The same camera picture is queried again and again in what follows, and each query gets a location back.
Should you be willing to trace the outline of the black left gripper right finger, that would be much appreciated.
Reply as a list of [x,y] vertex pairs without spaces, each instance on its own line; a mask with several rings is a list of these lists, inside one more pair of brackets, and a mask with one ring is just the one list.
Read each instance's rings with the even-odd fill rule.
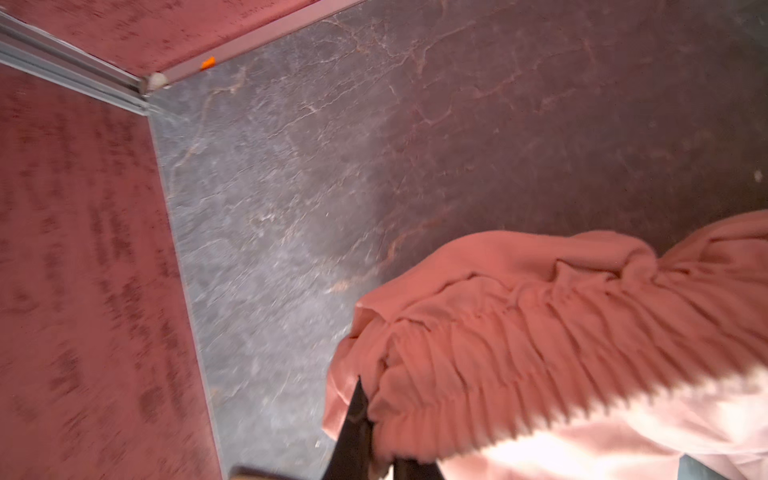
[[397,459],[393,463],[394,480],[444,480],[435,463],[422,464],[416,460]]

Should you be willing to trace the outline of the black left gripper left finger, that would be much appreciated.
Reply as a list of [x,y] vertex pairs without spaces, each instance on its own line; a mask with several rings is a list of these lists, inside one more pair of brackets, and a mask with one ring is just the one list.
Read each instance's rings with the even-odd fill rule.
[[361,381],[355,385],[350,404],[323,480],[369,480],[372,470],[372,423]]

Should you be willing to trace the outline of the pink shorts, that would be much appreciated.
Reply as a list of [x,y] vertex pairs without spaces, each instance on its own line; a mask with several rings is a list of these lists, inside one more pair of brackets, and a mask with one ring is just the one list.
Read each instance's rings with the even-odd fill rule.
[[367,400],[370,461],[447,479],[767,475],[767,214],[667,253],[612,231],[454,240],[360,298],[324,431]]

